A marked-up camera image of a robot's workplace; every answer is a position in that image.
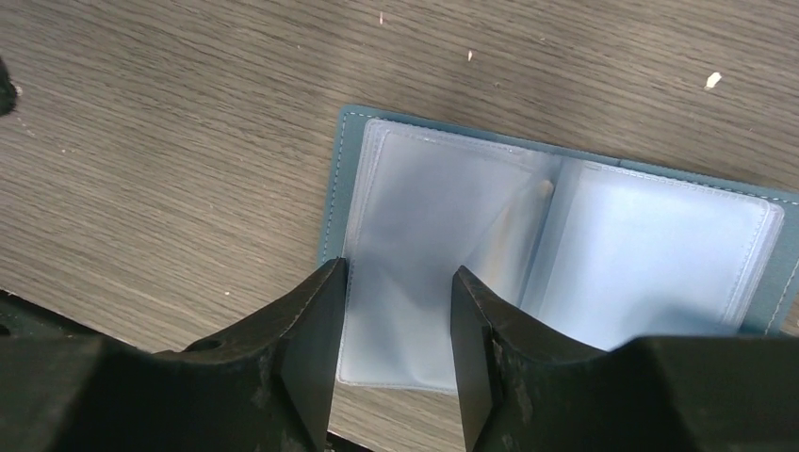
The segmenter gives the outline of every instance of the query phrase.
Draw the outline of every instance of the paper fragment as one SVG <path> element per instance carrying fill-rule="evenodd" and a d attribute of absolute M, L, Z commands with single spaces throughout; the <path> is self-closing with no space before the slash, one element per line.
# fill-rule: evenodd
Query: paper fragment
<path fill-rule="evenodd" d="M 710 77 L 708 77 L 708 83 L 705 84 L 705 89 L 715 88 L 716 84 L 719 83 L 721 79 L 722 75 L 720 73 L 712 73 Z"/>

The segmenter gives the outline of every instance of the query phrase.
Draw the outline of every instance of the card holder page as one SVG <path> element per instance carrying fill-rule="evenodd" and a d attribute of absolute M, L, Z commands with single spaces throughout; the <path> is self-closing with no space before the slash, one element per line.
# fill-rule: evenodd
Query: card holder page
<path fill-rule="evenodd" d="M 782 219 L 760 198 L 567 161 L 522 309 L 604 349 L 734 333 Z"/>
<path fill-rule="evenodd" d="M 529 237 L 537 235 L 543 220 L 535 203 L 549 198 L 562 160 L 371 120 L 344 244 L 350 280 L 339 379 L 455 391 L 449 339 L 452 275 L 468 260 L 479 266 L 486 259 L 527 272 L 523 261 L 530 257 L 523 254 L 531 252 Z M 525 209 L 520 205 L 525 202 L 533 205 Z M 500 218 L 514 219 L 509 223 L 513 233 L 496 241 L 503 250 L 516 252 L 510 258 L 481 245 L 497 235 L 492 227 Z M 526 276 L 517 274 L 510 285 L 503 283 L 515 283 L 511 290 L 520 292 L 522 279 Z"/>

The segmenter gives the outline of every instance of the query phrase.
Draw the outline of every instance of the blue leather cover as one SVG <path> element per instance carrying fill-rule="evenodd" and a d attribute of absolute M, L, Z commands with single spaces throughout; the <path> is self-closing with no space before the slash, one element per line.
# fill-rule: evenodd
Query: blue leather cover
<path fill-rule="evenodd" d="M 506 137 L 488 131 L 430 121 L 400 113 L 360 105 L 346 105 L 338 116 L 338 129 L 334 141 L 330 183 L 325 202 L 319 238 L 318 263 L 341 255 L 350 202 L 358 170 L 364 127 L 367 121 L 379 118 L 402 122 L 435 130 L 475 137 L 498 143 L 520 146 L 544 153 L 567 155 L 607 165 L 642 171 L 681 181 L 712 186 L 736 193 L 758 196 L 770 202 L 779 202 L 785 210 L 785 222 L 772 252 L 771 259 L 744 318 L 741 331 L 745 333 L 778 334 L 796 293 L 799 291 L 799 194 L 751 186 L 739 182 L 704 176 L 676 169 L 648 165 L 630 160 L 610 158 L 594 153 L 575 151 L 521 138 Z"/>

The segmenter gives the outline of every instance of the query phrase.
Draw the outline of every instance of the white debris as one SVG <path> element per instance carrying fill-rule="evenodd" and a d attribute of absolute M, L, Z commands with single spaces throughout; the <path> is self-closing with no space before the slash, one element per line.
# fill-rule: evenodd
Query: white debris
<path fill-rule="evenodd" d="M 719 83 L 721 79 L 722 75 L 720 73 L 712 73 L 710 77 L 708 77 L 708 83 L 705 84 L 705 89 L 715 88 L 716 84 Z"/>

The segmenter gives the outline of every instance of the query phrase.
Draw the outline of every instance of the gray wooden surface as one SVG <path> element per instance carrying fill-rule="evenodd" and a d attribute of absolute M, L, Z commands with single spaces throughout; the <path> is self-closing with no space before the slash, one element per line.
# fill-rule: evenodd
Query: gray wooden surface
<path fill-rule="evenodd" d="M 3 0 L 0 286 L 150 350 L 226 326 L 314 268 L 344 103 L 799 190 L 797 30 L 790 0 Z M 338 388 L 332 422 L 460 449 L 446 396 Z"/>

